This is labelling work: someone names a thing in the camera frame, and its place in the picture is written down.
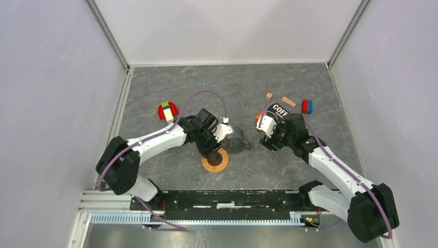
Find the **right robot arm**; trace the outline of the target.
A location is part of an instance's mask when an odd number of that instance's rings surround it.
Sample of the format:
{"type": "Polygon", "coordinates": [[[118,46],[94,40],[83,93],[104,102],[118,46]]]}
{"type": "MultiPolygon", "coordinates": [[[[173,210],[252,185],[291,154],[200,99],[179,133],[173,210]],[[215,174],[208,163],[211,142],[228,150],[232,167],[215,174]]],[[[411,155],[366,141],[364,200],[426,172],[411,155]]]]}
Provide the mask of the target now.
{"type": "Polygon", "coordinates": [[[350,168],[317,135],[301,114],[289,114],[283,120],[261,114],[257,130],[264,136],[261,145],[271,151],[290,148],[296,157],[321,172],[339,190],[313,181],[302,186],[299,206],[305,211],[320,207],[348,224],[363,242],[376,238],[391,239],[400,224],[391,188],[376,184],[350,168]]]}

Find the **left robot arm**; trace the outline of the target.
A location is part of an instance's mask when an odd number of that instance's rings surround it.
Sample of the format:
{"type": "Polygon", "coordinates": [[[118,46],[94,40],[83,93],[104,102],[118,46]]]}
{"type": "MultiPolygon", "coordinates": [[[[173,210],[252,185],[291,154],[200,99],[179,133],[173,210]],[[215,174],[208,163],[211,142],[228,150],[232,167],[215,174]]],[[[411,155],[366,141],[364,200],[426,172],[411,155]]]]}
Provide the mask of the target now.
{"type": "Polygon", "coordinates": [[[221,149],[223,139],[232,132],[228,118],[219,122],[203,108],[197,115],[179,117],[166,127],[142,137],[113,138],[97,163],[96,171],[114,194],[137,196],[149,210],[157,210],[162,205],[162,196],[150,179],[138,174],[140,165],[163,151],[187,143],[196,144],[203,158],[213,158],[221,149]]]}

